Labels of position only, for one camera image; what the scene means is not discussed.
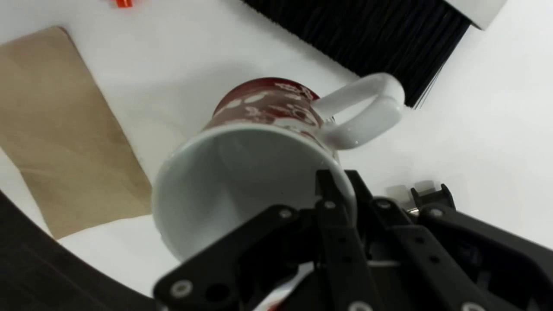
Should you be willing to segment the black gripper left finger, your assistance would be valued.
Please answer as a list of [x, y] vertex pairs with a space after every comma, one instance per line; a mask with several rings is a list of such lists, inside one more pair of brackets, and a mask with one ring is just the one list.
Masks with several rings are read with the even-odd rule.
[[329, 171], [316, 173], [317, 269], [324, 276], [331, 311], [383, 311], [373, 273]]

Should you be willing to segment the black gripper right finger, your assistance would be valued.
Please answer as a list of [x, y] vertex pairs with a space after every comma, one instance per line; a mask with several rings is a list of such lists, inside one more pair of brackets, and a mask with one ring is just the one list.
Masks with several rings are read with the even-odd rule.
[[341, 264], [350, 285], [341, 288], [347, 311], [507, 311], [480, 288], [438, 240], [386, 199], [373, 199], [355, 171], [347, 171], [355, 193], [355, 223], [347, 231], [354, 247]]

